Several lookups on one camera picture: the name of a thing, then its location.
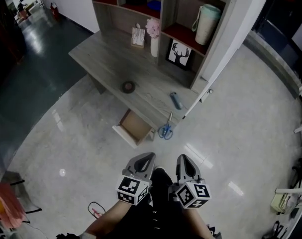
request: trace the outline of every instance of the hallway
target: hallway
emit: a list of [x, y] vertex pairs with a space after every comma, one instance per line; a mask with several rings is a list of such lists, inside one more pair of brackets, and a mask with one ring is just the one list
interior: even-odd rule
[[0, 88], [0, 177], [31, 129], [85, 72], [68, 52], [90, 36], [40, 9], [20, 24], [27, 44]]

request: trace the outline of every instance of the pink flower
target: pink flower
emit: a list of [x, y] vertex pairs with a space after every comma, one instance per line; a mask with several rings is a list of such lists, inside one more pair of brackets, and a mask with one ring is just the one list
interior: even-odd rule
[[160, 21], [154, 18], [148, 19], [146, 23], [146, 32], [152, 37], [156, 38], [160, 34]]

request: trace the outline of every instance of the wooden desk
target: wooden desk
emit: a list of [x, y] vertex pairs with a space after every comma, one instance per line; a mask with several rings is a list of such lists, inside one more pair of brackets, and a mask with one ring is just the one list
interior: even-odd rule
[[[80, 43], [69, 55], [92, 77], [124, 102], [154, 129], [163, 126], [173, 111], [172, 127], [183, 118], [198, 94], [185, 87], [188, 72], [174, 72], [167, 61], [156, 65], [148, 48], [130, 45], [131, 36], [120, 30], [97, 32]], [[131, 94], [122, 92], [124, 81], [136, 83]], [[169, 94], [176, 92], [184, 105], [175, 108]]]

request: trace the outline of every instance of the desk drawer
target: desk drawer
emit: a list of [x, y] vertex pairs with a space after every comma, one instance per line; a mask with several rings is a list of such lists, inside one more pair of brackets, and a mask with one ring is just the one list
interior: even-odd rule
[[120, 123], [112, 128], [133, 148], [136, 148], [152, 130], [148, 123], [131, 110], [128, 110]]

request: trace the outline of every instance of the cable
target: cable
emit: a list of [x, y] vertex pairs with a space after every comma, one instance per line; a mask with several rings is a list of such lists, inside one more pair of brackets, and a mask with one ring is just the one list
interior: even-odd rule
[[31, 224], [28, 224], [28, 223], [26, 223], [26, 225], [32, 227], [33, 229], [39, 230], [39, 231], [43, 234], [43, 236], [46, 237], [46, 239], [48, 239], [48, 237], [47, 237], [47, 236], [43, 233], [43, 231], [41, 231], [40, 229], [35, 228], [35, 227], [33, 227]]
[[99, 205], [99, 206], [103, 209], [104, 213], [105, 213], [105, 209], [103, 208], [102, 205], [98, 204], [98, 203], [95, 202], [95, 201], [89, 203], [89, 205], [88, 205], [88, 211], [89, 211], [89, 213], [90, 213], [93, 217], [95, 217], [96, 219], [98, 219], [98, 218], [100, 218], [100, 216], [103, 215], [104, 213], [97, 212], [97, 211], [96, 211], [95, 209], [93, 209], [93, 208], [92, 208], [92, 210], [93, 210], [93, 213], [92, 213], [92, 212], [90, 211], [89, 207], [90, 207], [90, 205], [93, 204], [93, 203]]

